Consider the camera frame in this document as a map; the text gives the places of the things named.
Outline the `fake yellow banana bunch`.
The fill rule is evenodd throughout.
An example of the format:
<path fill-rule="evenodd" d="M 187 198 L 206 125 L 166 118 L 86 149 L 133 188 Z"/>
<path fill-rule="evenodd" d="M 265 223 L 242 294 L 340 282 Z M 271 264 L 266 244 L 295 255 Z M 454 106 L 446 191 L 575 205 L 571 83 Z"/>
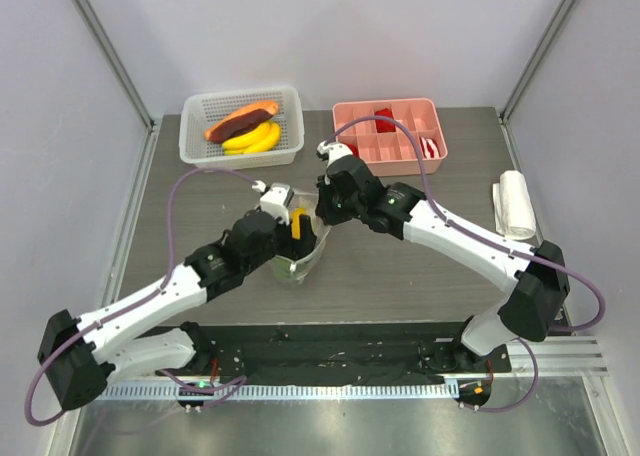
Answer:
<path fill-rule="evenodd" d="M 273 149 L 280 138 L 280 126 L 268 121 L 242 136 L 225 141 L 222 148 L 226 155 L 262 153 Z"/>

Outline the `clear zip top bag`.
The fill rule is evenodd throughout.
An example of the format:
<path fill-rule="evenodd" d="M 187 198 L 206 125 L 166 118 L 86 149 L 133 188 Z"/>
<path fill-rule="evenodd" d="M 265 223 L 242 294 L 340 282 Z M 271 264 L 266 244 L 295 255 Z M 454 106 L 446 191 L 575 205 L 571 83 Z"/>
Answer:
<path fill-rule="evenodd" d="M 317 203 L 317 193 L 293 190 L 290 245 L 269 262 L 273 276 L 282 284 L 302 284 L 322 256 L 330 227 L 316 215 Z"/>

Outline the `fake green leaf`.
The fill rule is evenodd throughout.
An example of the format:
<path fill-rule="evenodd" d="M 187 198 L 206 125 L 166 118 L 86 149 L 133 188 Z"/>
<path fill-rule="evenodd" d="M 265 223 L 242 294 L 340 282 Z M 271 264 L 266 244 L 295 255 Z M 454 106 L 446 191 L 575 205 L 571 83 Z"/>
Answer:
<path fill-rule="evenodd" d="M 272 272 L 277 281 L 287 284 L 293 284 L 297 281 L 297 263 L 295 261 L 278 257 L 272 263 Z"/>

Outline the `fake steak slice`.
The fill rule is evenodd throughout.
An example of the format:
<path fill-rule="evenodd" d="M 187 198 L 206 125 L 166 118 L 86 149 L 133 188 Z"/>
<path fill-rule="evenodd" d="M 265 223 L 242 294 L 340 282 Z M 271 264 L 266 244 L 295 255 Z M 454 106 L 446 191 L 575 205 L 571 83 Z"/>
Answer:
<path fill-rule="evenodd" d="M 276 116 L 279 110 L 280 104 L 274 100 L 261 100 L 250 103 L 227 115 L 207 129 L 204 132 L 204 138 L 208 142 L 221 144 L 269 121 Z"/>

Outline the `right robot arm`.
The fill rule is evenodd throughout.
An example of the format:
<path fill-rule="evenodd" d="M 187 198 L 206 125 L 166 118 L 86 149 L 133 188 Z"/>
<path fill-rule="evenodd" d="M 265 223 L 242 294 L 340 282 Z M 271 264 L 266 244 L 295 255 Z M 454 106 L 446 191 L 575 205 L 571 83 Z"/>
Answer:
<path fill-rule="evenodd" d="M 330 226 L 358 220 L 370 230 L 433 249 L 472 269 L 504 295 L 475 315 L 451 347 L 457 367 L 472 371 L 515 338 L 542 342 L 569 292 L 560 248 L 508 241 L 452 214 L 404 183 L 384 185 L 353 155 L 330 158 L 317 181 L 317 215 Z"/>

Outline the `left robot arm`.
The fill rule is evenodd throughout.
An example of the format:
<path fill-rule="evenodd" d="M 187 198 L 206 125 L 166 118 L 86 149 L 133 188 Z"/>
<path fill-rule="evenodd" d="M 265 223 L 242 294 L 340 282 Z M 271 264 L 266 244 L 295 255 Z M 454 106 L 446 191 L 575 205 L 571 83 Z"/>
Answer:
<path fill-rule="evenodd" d="M 308 213 L 294 210 L 282 217 L 252 209 L 218 240 L 125 299 L 80 316 L 68 310 L 52 315 L 37 353 L 38 375 L 68 412 L 94 401 L 109 385 L 144 372 L 185 368 L 203 374 L 214 349 L 195 324 L 184 323 L 162 339 L 147 331 L 240 287 L 274 258 L 310 256 L 325 234 L 322 222 Z"/>

